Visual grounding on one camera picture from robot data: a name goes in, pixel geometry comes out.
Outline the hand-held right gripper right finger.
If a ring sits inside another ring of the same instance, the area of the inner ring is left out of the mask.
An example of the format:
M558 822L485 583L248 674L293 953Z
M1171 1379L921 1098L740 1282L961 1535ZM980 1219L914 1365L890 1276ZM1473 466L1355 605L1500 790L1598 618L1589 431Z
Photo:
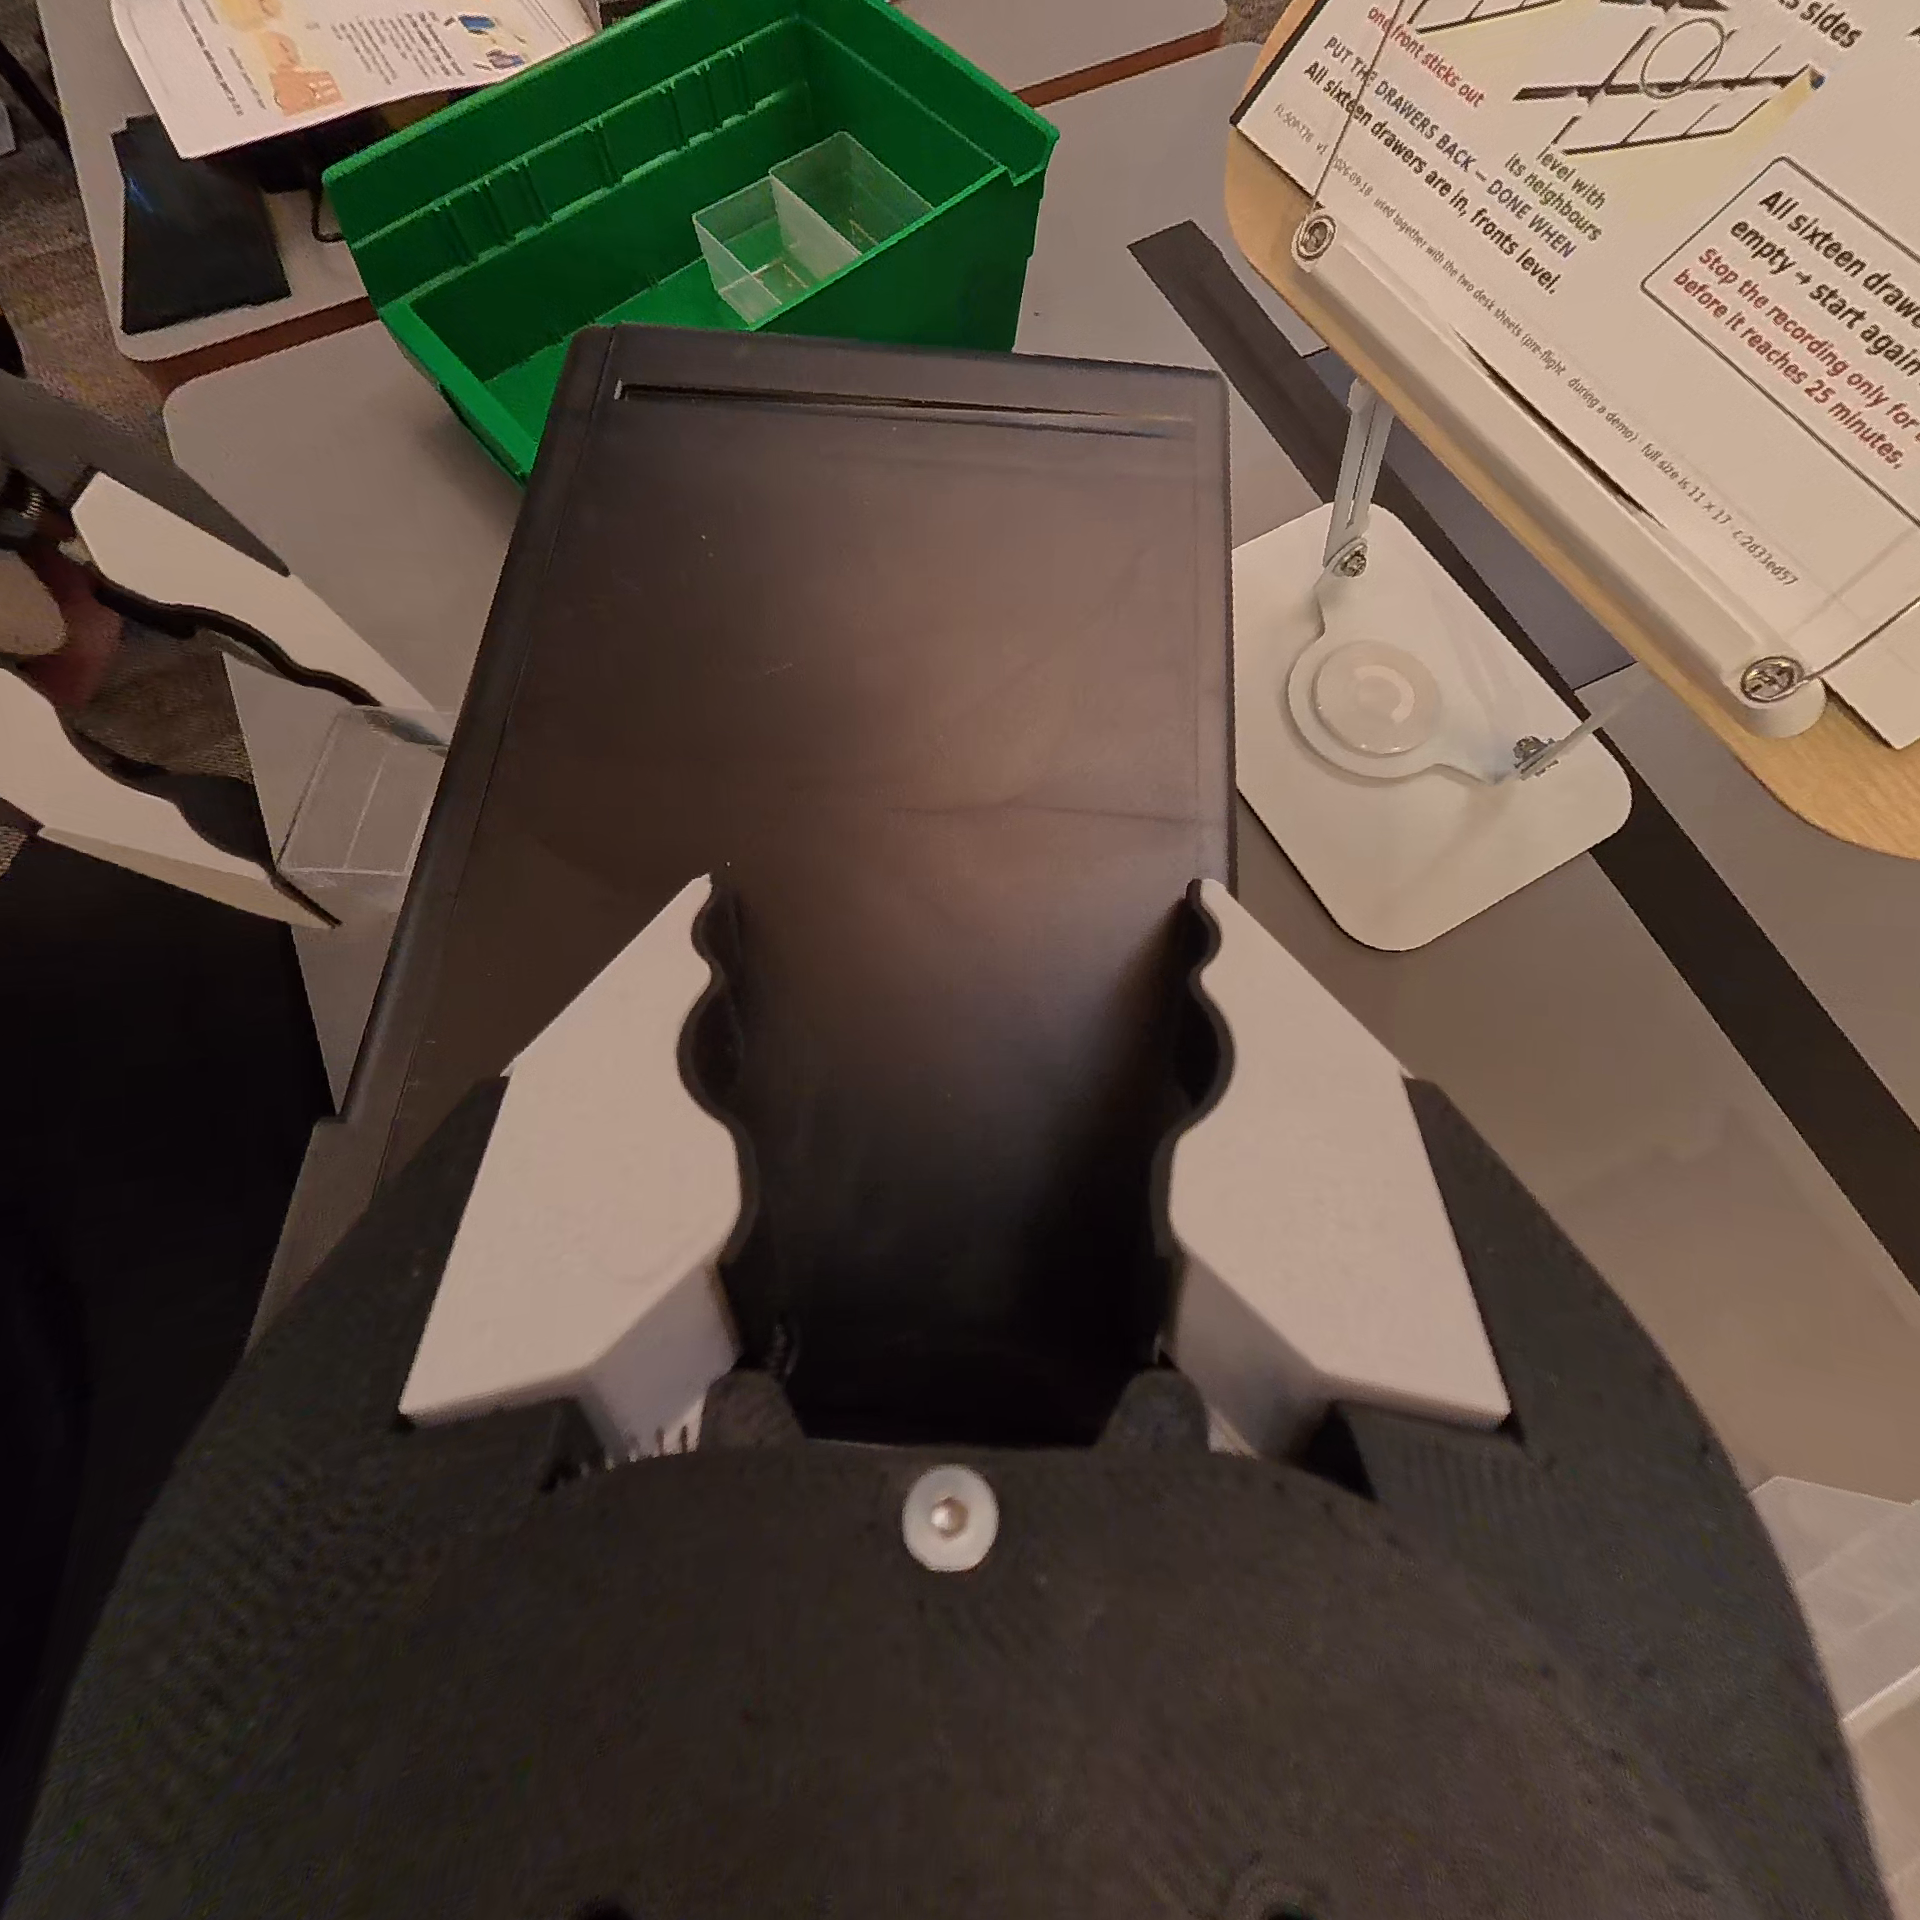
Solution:
M1238 1452L1336 1405L1493 1432L1512 1400L1400 1060L1214 879L1189 890L1213 1060L1173 1137L1165 1350Z

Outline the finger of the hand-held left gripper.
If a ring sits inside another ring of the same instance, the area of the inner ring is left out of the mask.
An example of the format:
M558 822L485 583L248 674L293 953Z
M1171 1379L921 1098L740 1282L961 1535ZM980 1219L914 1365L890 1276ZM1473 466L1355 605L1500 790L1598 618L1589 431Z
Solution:
M3 796L56 849L293 928L338 927L271 864L224 851L170 798L96 767L54 704L12 668L3 674Z
M278 571L99 472L66 506L100 600L170 636L209 636L241 660L351 709L430 709L356 628Z

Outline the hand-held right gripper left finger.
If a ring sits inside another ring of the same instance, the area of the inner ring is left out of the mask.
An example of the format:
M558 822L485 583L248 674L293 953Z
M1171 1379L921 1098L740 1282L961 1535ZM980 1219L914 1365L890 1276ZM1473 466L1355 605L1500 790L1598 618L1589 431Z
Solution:
M740 1355L718 1274L746 1183L690 1088L716 987L688 881L520 1051L450 1240L398 1414L440 1429L570 1403L611 1454L698 1434Z

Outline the small clear plastic drawer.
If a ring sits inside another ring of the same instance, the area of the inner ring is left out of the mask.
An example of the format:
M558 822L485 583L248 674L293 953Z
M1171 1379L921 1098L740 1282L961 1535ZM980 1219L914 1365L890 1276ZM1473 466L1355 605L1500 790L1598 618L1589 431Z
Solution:
M935 212L847 131L775 163L767 182L782 248L815 281L876 255Z
M749 329L862 258L849 235L775 174L702 207L690 224L714 293Z
M278 877L338 927L396 917L455 729L434 709L343 709L277 849Z

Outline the green plastic bin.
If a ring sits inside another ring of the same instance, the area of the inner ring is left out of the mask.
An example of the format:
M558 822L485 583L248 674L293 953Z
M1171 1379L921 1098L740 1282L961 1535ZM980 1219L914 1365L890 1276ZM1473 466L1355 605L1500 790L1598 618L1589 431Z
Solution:
M932 215L760 326L693 216L833 133ZM870 3L655 5L324 177L396 349L525 482L576 334L646 324L1009 352L1052 123Z

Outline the black drawer cabinet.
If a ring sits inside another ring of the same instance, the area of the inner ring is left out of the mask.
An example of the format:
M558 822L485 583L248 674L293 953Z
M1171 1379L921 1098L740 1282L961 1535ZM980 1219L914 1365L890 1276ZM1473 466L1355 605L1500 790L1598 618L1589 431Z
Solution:
M570 349L343 1123L252 1350L421 1336L456 1115L688 883L722 1265L810 1437L1091 1446L1177 1290L1237 873L1228 410L1178 368L623 326Z

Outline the person's left hand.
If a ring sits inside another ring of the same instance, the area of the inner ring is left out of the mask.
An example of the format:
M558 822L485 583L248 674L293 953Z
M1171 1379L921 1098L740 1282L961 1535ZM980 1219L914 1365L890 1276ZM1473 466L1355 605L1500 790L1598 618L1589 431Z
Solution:
M3 656L54 706L92 702L125 636L125 616L58 546L3 553Z

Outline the black pouch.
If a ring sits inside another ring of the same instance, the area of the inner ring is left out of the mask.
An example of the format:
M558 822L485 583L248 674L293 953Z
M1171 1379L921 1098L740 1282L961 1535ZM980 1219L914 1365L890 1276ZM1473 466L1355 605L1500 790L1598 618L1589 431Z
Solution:
M277 227L252 181L181 157L156 115L130 118L110 145L123 181L123 333L158 333L290 296Z

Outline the person's dark clothing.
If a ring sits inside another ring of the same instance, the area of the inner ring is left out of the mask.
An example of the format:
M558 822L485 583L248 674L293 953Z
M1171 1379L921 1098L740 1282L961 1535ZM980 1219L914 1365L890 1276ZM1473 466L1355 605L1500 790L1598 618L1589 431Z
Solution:
M239 1361L330 1088L283 924L33 840L3 965L12 1906L86 1645Z

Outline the printed paper leaflet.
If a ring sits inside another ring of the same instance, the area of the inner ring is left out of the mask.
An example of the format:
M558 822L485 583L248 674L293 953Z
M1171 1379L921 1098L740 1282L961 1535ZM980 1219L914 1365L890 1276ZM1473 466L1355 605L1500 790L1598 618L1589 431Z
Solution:
M602 27L582 3L110 3L109 15L189 160L500 84Z

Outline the translucent plastic box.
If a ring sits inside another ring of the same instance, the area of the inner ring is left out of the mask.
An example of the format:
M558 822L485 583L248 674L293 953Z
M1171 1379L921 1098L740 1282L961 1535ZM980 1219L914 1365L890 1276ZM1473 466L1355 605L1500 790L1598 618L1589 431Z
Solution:
M1894 1916L1919 1914L1919 1504L1775 1476L1751 1501L1836 1705Z

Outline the white instruction sheet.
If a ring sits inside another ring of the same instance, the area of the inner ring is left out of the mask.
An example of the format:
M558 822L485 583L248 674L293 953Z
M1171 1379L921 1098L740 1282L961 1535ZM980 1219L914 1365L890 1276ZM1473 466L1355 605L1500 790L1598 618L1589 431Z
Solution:
M1741 712L1916 747L1916 5L1311 5L1233 116L1422 324L1645 517Z

